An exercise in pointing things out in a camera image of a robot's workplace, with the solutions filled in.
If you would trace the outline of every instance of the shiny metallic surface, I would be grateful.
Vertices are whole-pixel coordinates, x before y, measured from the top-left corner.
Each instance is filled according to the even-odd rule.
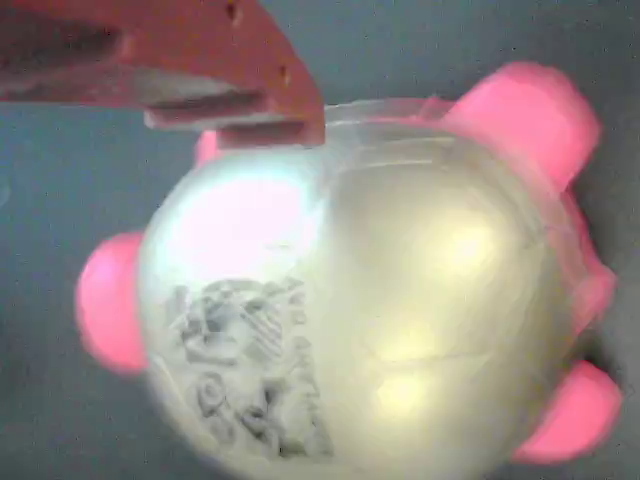
[[[154,392],[242,477],[478,478],[564,373],[573,237],[492,152],[340,108],[324,147],[226,154],[154,216]]]

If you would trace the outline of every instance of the pink leg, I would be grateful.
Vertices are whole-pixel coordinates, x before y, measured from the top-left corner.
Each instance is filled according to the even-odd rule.
[[[516,451],[514,460],[552,463],[594,448],[610,431],[622,393],[611,378],[580,362],[556,393],[542,425]]]
[[[141,232],[104,241],[76,288],[76,319],[85,348],[106,367],[137,373],[146,359],[135,315],[135,261]]]
[[[210,162],[218,156],[218,140],[216,132],[204,132],[196,144],[194,167]]]
[[[582,169],[600,130],[564,75],[530,63],[508,65],[481,81],[451,107],[444,123],[542,168],[557,192]]]

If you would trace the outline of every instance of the red plastic object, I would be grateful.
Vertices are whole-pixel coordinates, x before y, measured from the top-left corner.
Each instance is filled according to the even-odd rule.
[[[3,0],[0,100],[139,108],[225,148],[324,141],[321,95],[256,0]]]

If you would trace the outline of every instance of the printed design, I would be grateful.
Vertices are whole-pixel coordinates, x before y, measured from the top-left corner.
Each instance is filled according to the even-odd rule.
[[[224,280],[168,304],[186,362],[204,371],[194,408],[223,445],[291,458],[332,455],[306,323],[304,283]]]

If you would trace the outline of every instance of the gray background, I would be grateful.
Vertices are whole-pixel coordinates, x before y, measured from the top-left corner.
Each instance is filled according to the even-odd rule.
[[[587,458],[508,466],[495,479],[640,474],[640,5],[633,3],[263,2],[329,103],[455,98],[501,64],[527,59],[568,73],[604,123],[576,191],[602,258],[619,275],[603,328],[623,368],[622,417]],[[145,224],[188,169],[195,138],[145,130],[133,113],[0,109],[0,190],[3,181],[11,189],[0,209],[0,477],[216,478],[156,417],[139,379],[118,378],[84,354],[73,322],[86,256],[104,237]]]

